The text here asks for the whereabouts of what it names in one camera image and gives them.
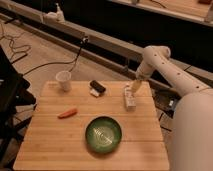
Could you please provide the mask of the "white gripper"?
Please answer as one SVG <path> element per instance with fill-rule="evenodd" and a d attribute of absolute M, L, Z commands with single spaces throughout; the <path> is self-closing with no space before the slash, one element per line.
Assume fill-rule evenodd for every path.
<path fill-rule="evenodd" d="M 147 63 L 141 63 L 136 70 L 136 79 L 131 85 L 131 92 L 136 93 L 142 85 L 141 80 L 147 80 L 152 75 L 152 67 Z"/>

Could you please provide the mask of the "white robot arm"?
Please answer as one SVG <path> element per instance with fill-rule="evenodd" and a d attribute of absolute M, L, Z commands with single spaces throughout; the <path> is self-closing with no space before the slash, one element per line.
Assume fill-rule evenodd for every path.
<path fill-rule="evenodd" d="M 169 61 L 167 46 L 146 46 L 132 91 L 157 70 L 177 91 L 173 116 L 170 171 L 213 171 L 213 88 Z"/>

